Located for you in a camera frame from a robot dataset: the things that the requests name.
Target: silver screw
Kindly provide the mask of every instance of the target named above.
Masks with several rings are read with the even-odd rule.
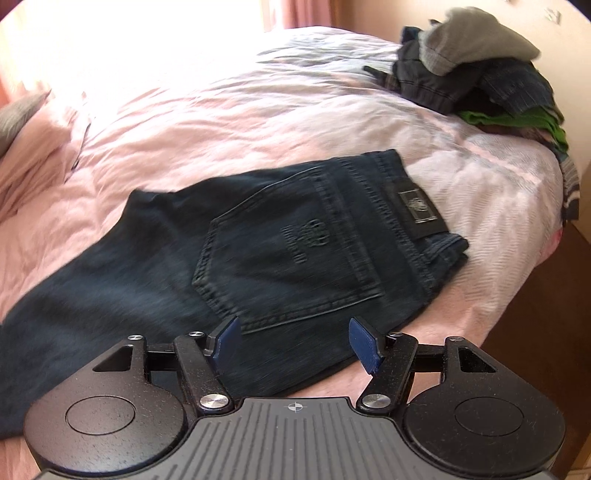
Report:
[[[391,400],[381,393],[372,393],[363,397],[361,403],[367,408],[384,408],[390,405]]]
[[[210,393],[209,395],[201,397],[199,403],[202,407],[209,408],[210,410],[218,410],[228,405],[230,399],[221,393]]]

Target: green garment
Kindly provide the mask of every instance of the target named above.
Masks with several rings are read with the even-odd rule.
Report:
[[[558,119],[548,113],[543,107],[535,107],[518,116],[508,113],[497,116],[488,116],[480,112],[458,112],[458,116],[471,125],[502,125],[503,127],[530,127],[543,128],[550,132],[556,146],[562,152],[567,152],[569,144],[566,141],[566,132],[558,124]]]

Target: beige wall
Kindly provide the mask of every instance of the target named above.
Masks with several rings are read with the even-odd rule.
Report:
[[[583,179],[582,218],[577,224],[591,242],[591,22],[566,0],[342,0],[340,26],[398,41],[404,25],[428,28],[428,19],[445,19],[451,7],[473,5],[495,15],[542,52],[535,61],[552,84],[566,117],[570,153]],[[560,11],[556,25],[544,10]]]

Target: dark blue jeans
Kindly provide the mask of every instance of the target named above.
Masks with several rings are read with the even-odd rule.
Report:
[[[436,210],[408,185],[390,150],[133,192],[113,229],[0,327],[0,437],[20,434],[31,402],[131,334],[166,343],[238,315],[242,346],[222,377],[234,397],[341,367],[352,316],[400,328],[466,261],[466,240],[430,233]],[[418,216],[401,215],[408,205]]]

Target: blue gripper pad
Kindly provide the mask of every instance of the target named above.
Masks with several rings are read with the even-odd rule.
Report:
[[[383,361],[377,340],[355,318],[349,321],[349,343],[365,371],[375,374]]]
[[[209,359],[215,373],[222,374],[228,370],[232,357],[238,350],[241,341],[240,320],[236,317],[223,332],[216,336],[216,346]]]

